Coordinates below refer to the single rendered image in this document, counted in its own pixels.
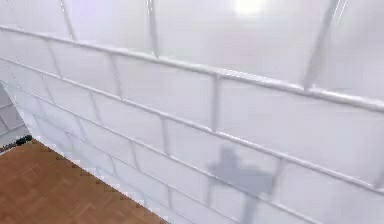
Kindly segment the black handled grey knife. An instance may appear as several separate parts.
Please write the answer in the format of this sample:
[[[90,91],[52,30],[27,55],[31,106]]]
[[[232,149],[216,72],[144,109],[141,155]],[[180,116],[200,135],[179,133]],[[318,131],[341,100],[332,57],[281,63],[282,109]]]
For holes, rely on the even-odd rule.
[[[30,141],[32,141],[32,139],[33,138],[32,138],[31,135],[23,136],[23,137],[17,139],[15,142],[10,143],[10,144],[5,145],[4,147],[0,148],[0,154],[4,153],[4,152],[6,152],[6,151],[8,151],[8,150],[10,150],[10,149],[12,149],[14,147],[21,146],[21,145],[23,145],[23,144],[25,144],[27,142],[30,142]]]

